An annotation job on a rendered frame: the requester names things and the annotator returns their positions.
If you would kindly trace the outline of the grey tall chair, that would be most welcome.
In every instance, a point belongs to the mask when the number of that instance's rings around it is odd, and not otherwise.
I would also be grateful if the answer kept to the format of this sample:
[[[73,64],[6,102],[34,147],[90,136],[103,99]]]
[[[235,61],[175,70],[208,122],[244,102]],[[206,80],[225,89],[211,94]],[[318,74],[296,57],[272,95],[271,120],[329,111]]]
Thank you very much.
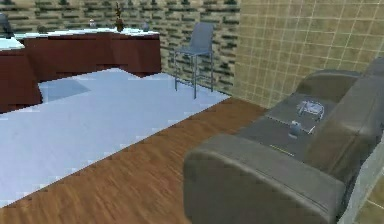
[[[205,79],[210,82],[210,91],[213,91],[214,76],[213,76],[213,31],[214,24],[209,22],[197,22],[192,30],[189,44],[177,48],[173,51],[173,65],[175,69],[174,76],[174,88],[178,90],[178,84],[187,85],[193,88],[193,97],[197,97],[197,81]],[[178,73],[182,67],[177,63],[177,57],[179,55],[186,55],[190,59],[190,65],[192,68],[192,79],[190,81],[184,81],[179,78]],[[199,72],[198,58],[200,56],[208,56],[210,64],[210,75],[206,76]]]

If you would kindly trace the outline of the yellow pencil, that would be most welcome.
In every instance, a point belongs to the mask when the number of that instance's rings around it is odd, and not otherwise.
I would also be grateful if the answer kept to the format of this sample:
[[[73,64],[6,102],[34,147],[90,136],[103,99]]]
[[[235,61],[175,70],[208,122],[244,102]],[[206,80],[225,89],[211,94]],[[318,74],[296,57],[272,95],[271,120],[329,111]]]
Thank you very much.
[[[284,150],[284,149],[282,149],[282,148],[280,148],[280,147],[278,147],[278,146],[275,146],[275,145],[269,145],[271,148],[273,148],[274,150],[277,150],[277,151],[280,151],[280,152],[282,152],[282,153],[284,153],[284,154],[287,154],[287,155],[289,155],[289,156],[291,156],[291,157],[294,157],[295,155],[294,154],[292,154],[292,153],[290,153],[290,152],[288,152],[288,151],[286,151],[286,150]]]

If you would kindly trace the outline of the grey-brown sofa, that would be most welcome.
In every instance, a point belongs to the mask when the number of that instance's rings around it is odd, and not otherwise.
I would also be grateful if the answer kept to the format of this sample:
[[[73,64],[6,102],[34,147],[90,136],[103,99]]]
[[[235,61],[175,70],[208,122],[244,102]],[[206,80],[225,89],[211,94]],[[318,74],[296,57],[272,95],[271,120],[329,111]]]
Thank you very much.
[[[323,118],[299,116],[302,101],[321,103]],[[297,138],[288,135],[292,121],[301,124]],[[383,134],[384,57],[364,73],[314,72],[236,134],[186,154],[185,215],[192,224],[338,224]]]

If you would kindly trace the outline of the small grey cup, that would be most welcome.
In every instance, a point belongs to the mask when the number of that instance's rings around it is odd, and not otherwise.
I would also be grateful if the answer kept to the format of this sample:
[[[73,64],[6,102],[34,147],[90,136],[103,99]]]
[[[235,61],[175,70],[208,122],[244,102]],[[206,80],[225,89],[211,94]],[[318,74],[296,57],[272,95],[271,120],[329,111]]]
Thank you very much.
[[[301,124],[297,121],[292,121],[289,126],[288,135],[291,138],[297,138],[301,134]]]

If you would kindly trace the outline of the brown house plant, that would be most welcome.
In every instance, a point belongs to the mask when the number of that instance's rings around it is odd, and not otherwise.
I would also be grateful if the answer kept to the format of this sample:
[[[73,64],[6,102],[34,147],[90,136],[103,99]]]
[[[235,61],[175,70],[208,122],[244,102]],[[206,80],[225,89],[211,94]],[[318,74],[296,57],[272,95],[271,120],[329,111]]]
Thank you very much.
[[[118,32],[121,32],[124,30],[124,23],[121,18],[121,7],[119,3],[116,3],[116,9],[115,9],[115,14],[116,14],[116,21],[115,21],[115,26]]]

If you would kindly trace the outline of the dark red kitchen counter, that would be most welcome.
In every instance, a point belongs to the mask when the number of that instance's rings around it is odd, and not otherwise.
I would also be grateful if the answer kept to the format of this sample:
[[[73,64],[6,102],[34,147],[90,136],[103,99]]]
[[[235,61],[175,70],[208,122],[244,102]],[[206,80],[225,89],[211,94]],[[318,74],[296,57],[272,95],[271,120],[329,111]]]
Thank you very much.
[[[0,113],[40,104],[41,82],[109,68],[159,73],[159,34],[89,29],[0,38]]]

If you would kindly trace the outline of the dark grey appliance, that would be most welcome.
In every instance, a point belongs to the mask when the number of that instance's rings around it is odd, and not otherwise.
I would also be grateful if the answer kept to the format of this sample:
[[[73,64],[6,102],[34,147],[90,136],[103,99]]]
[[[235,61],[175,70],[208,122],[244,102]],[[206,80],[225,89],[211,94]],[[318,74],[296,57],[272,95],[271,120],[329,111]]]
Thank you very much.
[[[8,16],[4,13],[0,13],[0,36],[6,39],[10,39],[14,36]]]

